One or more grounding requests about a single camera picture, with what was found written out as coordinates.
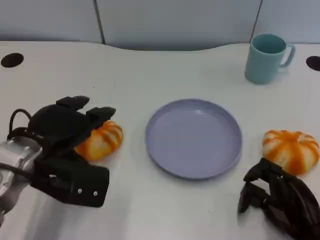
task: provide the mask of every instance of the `light blue mug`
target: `light blue mug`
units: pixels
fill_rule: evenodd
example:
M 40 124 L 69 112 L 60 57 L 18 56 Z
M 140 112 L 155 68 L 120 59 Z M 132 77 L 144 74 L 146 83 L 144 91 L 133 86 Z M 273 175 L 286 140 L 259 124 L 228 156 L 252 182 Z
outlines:
M 286 48 L 291 47 L 287 61 L 281 64 Z M 268 84 L 279 68 L 286 68 L 294 58 L 296 48 L 279 36 L 273 34 L 260 34 L 250 43 L 249 55 L 245 66 L 245 77 L 255 84 Z

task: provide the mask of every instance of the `orange pumpkin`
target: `orange pumpkin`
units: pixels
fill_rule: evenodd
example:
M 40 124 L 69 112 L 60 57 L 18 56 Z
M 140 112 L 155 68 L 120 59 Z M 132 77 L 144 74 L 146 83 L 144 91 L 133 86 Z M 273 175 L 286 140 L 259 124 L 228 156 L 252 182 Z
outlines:
M 319 160 L 319 145 L 314 137 L 300 131 L 270 130 L 264 135 L 263 156 L 286 172 L 300 175 Z
M 89 162 L 99 161 L 118 149 L 123 137 L 122 128 L 109 120 L 102 127 L 92 130 L 91 136 L 75 150 Z

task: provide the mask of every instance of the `plate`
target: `plate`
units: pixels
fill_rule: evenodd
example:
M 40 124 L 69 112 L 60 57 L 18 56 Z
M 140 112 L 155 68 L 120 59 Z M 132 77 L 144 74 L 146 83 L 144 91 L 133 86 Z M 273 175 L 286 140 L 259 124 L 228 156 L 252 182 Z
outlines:
M 240 159 L 242 133 L 224 108 L 182 99 L 160 108 L 145 132 L 146 150 L 161 168 L 187 179 L 221 174 Z

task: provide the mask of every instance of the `hole in table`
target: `hole in table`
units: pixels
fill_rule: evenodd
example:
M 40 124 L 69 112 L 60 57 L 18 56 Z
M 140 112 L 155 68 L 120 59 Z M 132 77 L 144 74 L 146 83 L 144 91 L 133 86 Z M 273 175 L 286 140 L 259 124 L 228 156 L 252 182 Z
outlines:
M 306 64 L 309 68 L 320 71 L 320 56 L 310 56 L 306 59 Z
M 24 56 L 20 53 L 10 53 L 1 60 L 1 65 L 5 68 L 14 68 L 24 61 Z

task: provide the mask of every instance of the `table surface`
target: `table surface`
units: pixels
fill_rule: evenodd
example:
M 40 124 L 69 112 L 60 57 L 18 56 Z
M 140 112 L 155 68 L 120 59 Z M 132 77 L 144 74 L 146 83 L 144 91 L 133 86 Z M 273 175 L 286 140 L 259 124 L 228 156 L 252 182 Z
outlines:
M 262 154 L 270 129 L 312 134 L 320 141 L 320 72 L 306 58 L 320 45 L 296 45 L 291 66 L 269 85 L 244 77 L 248 44 L 201 51 L 159 52 L 117 49 L 94 43 L 0 42 L 0 58 L 21 53 L 24 62 L 0 67 L 0 137 L 17 108 L 35 113 L 65 96 L 91 98 L 93 106 L 117 109 L 124 129 L 121 149 L 105 162 L 110 186 L 103 207 L 62 204 L 27 187 L 5 216 L 1 240 L 277 240 L 261 210 L 237 217 L 243 177 Z M 239 163 L 206 181 L 173 177 L 147 156 L 148 119 L 170 101 L 208 100 L 223 106 L 243 133 Z M 15 126 L 25 125 L 23 116 Z M 320 166 L 302 179 L 320 200 Z

